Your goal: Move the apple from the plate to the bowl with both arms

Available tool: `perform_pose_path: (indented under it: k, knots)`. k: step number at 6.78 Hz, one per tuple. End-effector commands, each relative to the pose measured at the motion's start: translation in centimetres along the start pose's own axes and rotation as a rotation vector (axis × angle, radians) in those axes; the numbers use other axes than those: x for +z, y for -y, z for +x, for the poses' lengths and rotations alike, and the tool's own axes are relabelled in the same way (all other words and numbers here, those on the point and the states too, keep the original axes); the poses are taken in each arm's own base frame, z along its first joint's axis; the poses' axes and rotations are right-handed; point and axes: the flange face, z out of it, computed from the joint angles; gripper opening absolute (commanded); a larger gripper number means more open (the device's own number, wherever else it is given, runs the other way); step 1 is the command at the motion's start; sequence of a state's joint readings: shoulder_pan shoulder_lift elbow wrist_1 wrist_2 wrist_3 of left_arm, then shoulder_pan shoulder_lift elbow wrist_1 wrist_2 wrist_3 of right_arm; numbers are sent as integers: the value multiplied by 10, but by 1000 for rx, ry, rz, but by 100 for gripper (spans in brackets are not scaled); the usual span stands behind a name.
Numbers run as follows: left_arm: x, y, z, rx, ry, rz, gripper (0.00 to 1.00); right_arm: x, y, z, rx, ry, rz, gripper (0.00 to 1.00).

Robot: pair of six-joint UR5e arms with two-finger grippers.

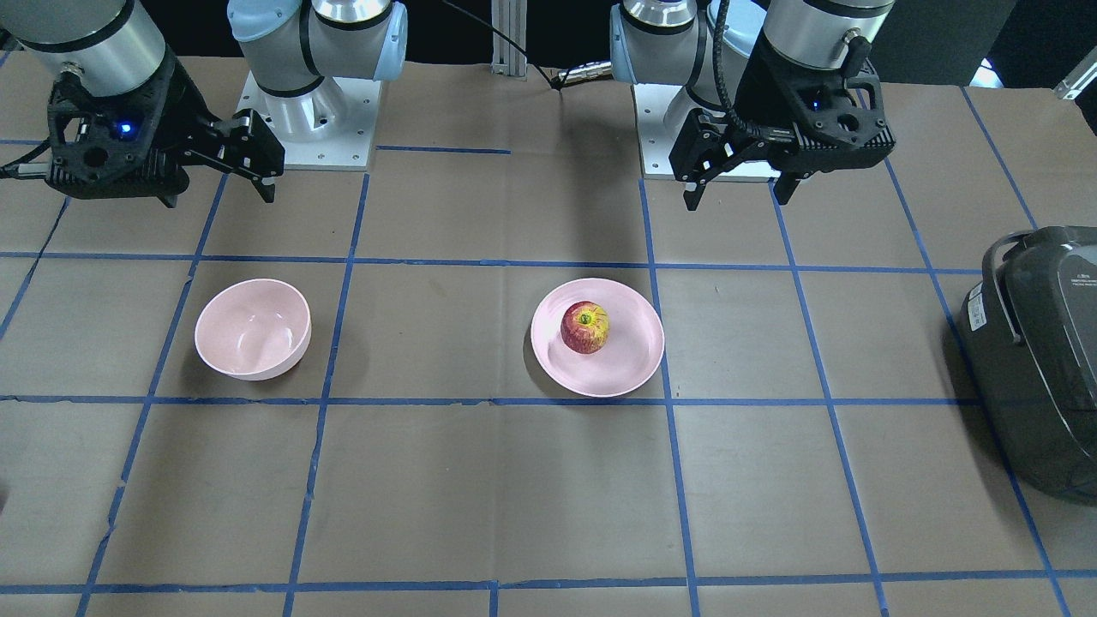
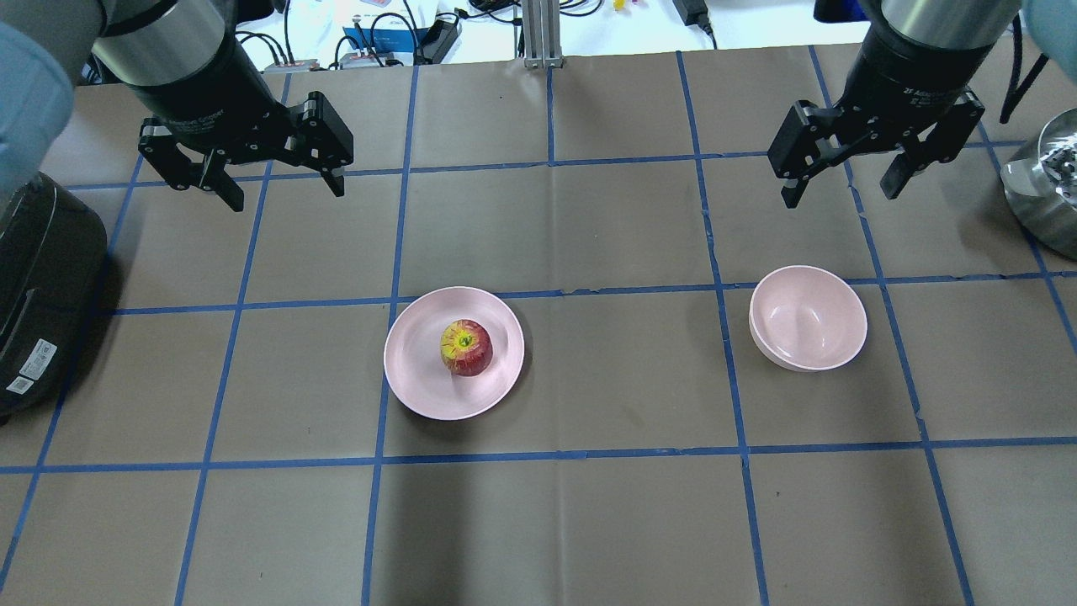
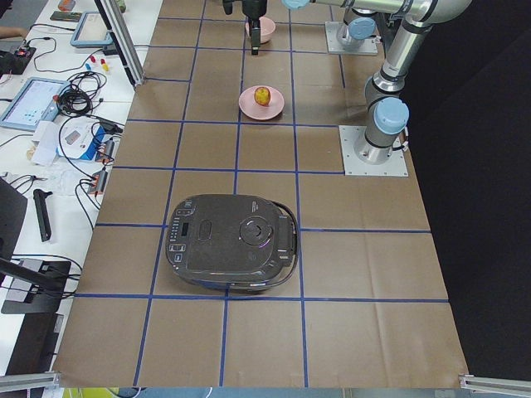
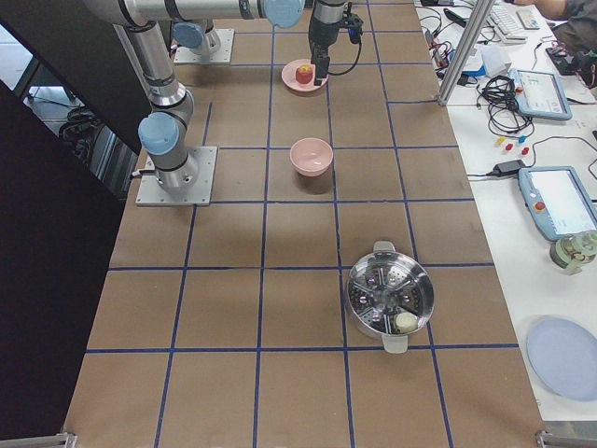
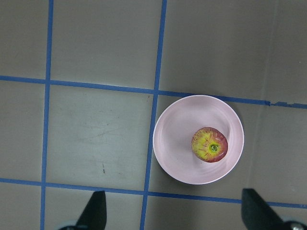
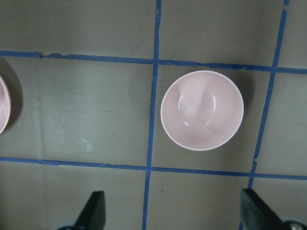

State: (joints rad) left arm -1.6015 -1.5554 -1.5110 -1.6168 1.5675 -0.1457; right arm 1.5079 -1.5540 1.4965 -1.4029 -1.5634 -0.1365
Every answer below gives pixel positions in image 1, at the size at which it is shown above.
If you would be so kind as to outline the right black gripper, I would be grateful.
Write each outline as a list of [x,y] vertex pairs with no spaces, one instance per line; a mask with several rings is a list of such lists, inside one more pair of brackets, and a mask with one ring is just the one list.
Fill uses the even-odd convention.
[[264,203],[274,203],[275,183],[285,173],[285,148],[264,117],[251,108],[215,116],[172,52],[156,74],[161,75],[165,98],[154,132],[154,184],[186,186],[188,165],[205,165],[242,176]]

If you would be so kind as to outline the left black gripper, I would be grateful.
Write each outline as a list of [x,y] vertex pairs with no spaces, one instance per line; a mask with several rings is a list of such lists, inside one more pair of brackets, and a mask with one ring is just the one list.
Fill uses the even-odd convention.
[[[748,162],[766,162],[771,149],[792,141],[788,110],[765,72],[758,51],[744,58],[725,40],[709,40],[698,77],[685,86],[695,106],[686,114],[669,161],[682,199],[695,212],[709,184]],[[776,171],[772,194],[779,206],[791,202],[806,172]]]

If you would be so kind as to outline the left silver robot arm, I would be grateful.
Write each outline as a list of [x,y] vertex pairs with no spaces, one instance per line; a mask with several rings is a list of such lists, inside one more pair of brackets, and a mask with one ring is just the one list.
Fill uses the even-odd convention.
[[780,204],[815,173],[885,160],[895,136],[869,59],[890,1],[620,1],[617,81],[682,87],[691,109],[668,154],[683,202],[766,162]]

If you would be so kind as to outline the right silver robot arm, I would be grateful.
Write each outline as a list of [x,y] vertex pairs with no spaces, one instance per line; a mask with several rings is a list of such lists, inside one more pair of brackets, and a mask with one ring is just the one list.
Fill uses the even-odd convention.
[[396,1],[231,1],[249,75],[239,109],[212,113],[138,1],[4,1],[3,30],[50,71],[47,137],[3,165],[80,200],[174,207],[191,165],[248,180],[267,203],[292,171],[365,171],[381,83],[399,78]]

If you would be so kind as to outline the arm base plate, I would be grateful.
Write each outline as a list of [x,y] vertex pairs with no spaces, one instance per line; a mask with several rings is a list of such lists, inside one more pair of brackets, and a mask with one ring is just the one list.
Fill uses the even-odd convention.
[[326,77],[309,93],[265,93],[249,74],[239,109],[252,109],[285,149],[289,171],[367,171],[381,81]]
[[674,180],[669,155],[694,101],[685,87],[658,83],[635,83],[633,101],[643,177]]

